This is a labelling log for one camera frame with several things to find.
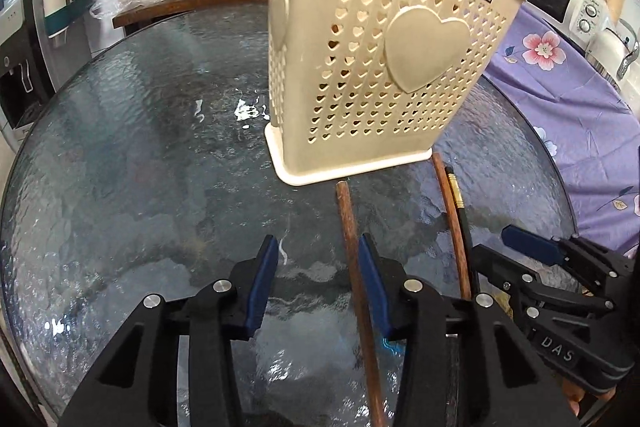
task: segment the glass table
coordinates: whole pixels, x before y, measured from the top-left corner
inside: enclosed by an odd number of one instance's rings
[[[145,295],[194,295],[272,233],[281,259],[262,328],[233,345],[246,417],[367,424],[335,182],[290,187],[276,177],[263,134],[267,52],[264,4],[177,16],[96,58],[33,127],[4,195],[0,273],[25,373],[54,415]],[[249,110],[238,111],[241,100]],[[575,232],[545,146],[484,78],[434,149],[456,170],[476,243],[504,251],[510,223],[546,237]],[[381,255],[457,296],[430,162],[348,181],[360,231]],[[575,285],[557,269],[543,278]],[[403,355],[382,342],[378,351],[392,415]],[[182,425],[186,357],[182,349]]]

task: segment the purple tablecloth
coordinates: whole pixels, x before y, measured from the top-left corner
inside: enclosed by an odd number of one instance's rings
[[[571,45],[520,9],[485,75],[535,127],[581,235],[633,255],[640,232],[640,123]]]

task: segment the microwave knob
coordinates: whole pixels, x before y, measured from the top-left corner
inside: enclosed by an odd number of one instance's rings
[[[589,31],[591,30],[591,25],[589,24],[588,20],[582,19],[580,22],[578,22],[578,28],[580,28],[580,31],[589,33]]]
[[[584,7],[584,11],[587,12],[589,17],[595,17],[598,14],[598,11],[593,4],[587,4],[587,6]]]

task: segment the beige plastic basket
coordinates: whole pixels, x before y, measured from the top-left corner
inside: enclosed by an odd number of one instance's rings
[[[278,176],[306,185],[431,156],[524,0],[269,0]]]

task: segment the microwave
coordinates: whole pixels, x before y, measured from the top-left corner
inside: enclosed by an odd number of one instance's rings
[[[527,0],[527,5],[582,51],[595,34],[612,27],[605,0]]]

